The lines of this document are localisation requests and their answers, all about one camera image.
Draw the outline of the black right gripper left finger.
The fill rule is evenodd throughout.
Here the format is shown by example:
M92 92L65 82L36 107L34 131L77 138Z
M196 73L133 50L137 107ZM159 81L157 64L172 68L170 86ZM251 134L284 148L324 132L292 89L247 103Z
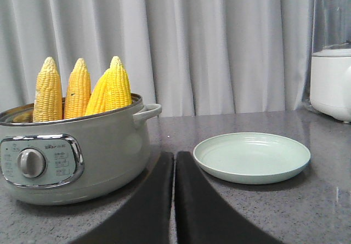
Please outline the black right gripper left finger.
M73 243L169 243L174 156L162 152L146 181L111 217Z

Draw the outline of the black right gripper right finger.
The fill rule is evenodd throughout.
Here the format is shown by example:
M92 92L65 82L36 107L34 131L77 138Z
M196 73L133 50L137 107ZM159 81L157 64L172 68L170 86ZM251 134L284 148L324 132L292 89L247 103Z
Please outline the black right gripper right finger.
M176 157L175 220L178 243L280 243L224 201L188 151Z

